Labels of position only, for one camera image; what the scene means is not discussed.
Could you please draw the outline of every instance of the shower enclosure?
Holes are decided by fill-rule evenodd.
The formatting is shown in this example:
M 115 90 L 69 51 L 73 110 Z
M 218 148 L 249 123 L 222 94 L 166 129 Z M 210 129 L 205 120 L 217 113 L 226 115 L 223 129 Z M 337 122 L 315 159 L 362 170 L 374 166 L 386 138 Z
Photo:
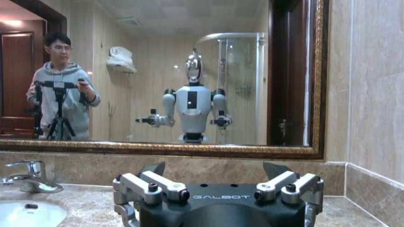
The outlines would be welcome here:
M 265 144 L 266 84 L 263 34 L 215 33 L 194 44 L 202 57 L 202 83 L 225 91 L 233 123 L 225 130 L 207 127 L 215 144 Z

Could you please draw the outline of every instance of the chrome faucet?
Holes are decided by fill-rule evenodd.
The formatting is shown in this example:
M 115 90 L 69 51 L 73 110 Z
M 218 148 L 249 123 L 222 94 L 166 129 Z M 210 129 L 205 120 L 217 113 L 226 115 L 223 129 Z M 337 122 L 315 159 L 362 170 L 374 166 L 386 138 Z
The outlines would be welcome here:
M 10 175 L 0 180 L 0 184 L 22 183 L 19 190 L 30 193 L 54 193 L 62 187 L 46 179 L 45 163 L 42 161 L 19 161 L 5 164 L 6 167 L 26 165 L 26 175 Z

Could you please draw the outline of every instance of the gray hoodie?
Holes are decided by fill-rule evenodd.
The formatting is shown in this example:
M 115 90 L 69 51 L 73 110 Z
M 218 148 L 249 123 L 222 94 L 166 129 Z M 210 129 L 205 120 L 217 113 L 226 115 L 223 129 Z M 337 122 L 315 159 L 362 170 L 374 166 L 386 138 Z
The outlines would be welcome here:
M 71 137 L 71 140 L 86 140 L 87 139 L 87 106 L 97 106 L 99 104 L 99 95 L 94 90 L 94 86 L 90 82 L 90 79 L 75 63 L 69 63 L 62 71 L 55 71 L 51 68 L 51 63 L 46 62 L 43 67 L 41 67 L 31 79 L 30 87 L 26 92 L 27 102 L 37 105 L 35 100 L 35 90 L 34 90 L 34 81 L 62 81 L 77 84 L 77 79 L 83 79 L 87 83 L 89 88 L 93 90 L 95 97 L 91 102 L 86 102 L 83 105 L 78 102 L 79 100 L 79 91 L 77 89 L 67 89 L 66 95 L 62 103 L 62 117 L 65 117 L 70 122 L 70 127 L 75 133 L 75 137 Z M 39 127 L 43 131 L 41 138 L 46 138 L 49 132 L 49 125 L 51 124 L 53 118 L 57 115 L 57 102 L 54 91 L 50 87 L 41 87 L 42 91 L 42 104 L 41 112 L 42 118 L 39 121 Z M 63 140 L 66 136 L 70 136 L 67 129 L 63 126 Z

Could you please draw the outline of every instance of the sink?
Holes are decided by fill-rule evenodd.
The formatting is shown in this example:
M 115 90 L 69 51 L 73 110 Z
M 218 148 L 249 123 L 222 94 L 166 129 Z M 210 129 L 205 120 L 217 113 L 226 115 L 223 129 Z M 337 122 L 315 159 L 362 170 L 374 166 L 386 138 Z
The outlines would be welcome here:
M 46 202 L 0 201 L 0 214 L 0 227 L 54 227 L 67 213 Z

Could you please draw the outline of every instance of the white robot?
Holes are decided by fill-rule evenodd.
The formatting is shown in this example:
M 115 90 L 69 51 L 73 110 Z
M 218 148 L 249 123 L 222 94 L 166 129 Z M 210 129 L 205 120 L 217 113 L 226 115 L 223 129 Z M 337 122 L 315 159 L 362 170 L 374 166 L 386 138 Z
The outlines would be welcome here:
M 173 126 L 174 106 L 181 119 L 181 128 L 183 134 L 178 137 L 185 143 L 201 143 L 209 138 L 202 136 L 206 127 L 206 118 L 211 111 L 215 124 L 219 129 L 231 123 L 231 117 L 226 112 L 225 92 L 222 89 L 210 91 L 201 83 L 202 58 L 193 48 L 191 55 L 185 61 L 186 76 L 189 84 L 177 91 L 166 89 L 162 95 L 162 105 L 165 115 L 158 115 L 155 109 L 150 109 L 150 116 L 135 119 L 135 122 L 147 123 L 151 127 L 159 125 Z

